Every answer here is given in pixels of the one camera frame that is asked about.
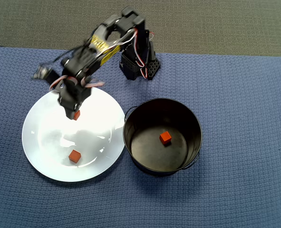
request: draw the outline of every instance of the orange block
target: orange block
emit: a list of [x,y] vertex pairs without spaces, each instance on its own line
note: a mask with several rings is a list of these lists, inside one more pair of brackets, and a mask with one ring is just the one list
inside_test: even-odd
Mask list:
[[163,143],[163,145],[166,145],[171,141],[172,137],[169,132],[164,132],[159,136],[159,139]]
[[72,151],[72,153],[70,153],[69,157],[68,157],[72,162],[77,163],[79,161],[79,159],[81,158],[81,154],[75,150]]
[[80,116],[80,110],[78,110],[74,115],[74,120],[77,120]]

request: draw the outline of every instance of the blue tablecloth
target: blue tablecloth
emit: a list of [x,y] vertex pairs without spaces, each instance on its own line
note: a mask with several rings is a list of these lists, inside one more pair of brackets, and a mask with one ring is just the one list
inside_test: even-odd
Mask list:
[[281,228],[281,57],[158,54],[153,81],[128,81],[116,54],[94,74],[103,90],[124,111],[156,97],[187,105],[203,129],[200,159],[155,178],[124,149],[100,176],[64,183],[37,172],[21,142],[48,92],[30,77],[60,53],[0,48],[0,227]]

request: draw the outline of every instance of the robotic arm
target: robotic arm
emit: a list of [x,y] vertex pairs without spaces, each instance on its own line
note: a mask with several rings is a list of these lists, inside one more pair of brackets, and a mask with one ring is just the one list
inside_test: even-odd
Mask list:
[[[120,38],[107,41],[113,31],[119,32]],[[149,30],[145,29],[145,18],[131,7],[123,9],[121,17],[111,16],[93,31],[83,45],[70,50],[71,57],[61,60],[62,76],[41,65],[33,78],[46,80],[50,89],[59,92],[59,104],[64,107],[66,116],[73,119],[82,102],[91,95],[91,88],[103,85],[93,83],[92,74],[120,50],[122,55],[119,67],[127,79],[135,80],[138,76],[153,79],[160,62],[149,40]]]

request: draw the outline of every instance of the white plate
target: white plate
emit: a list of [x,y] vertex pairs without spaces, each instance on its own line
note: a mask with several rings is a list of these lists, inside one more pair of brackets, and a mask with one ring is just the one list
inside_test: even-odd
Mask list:
[[[22,144],[29,162],[45,176],[58,181],[93,178],[114,164],[124,148],[124,112],[106,92],[93,88],[77,121],[69,120],[58,94],[49,92],[29,111]],[[78,163],[68,156],[81,153]]]

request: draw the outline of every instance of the floor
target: floor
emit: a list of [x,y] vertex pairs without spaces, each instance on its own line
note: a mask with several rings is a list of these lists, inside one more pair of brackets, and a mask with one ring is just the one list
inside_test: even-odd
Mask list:
[[0,45],[69,49],[125,6],[156,52],[281,56],[281,0],[0,0]]

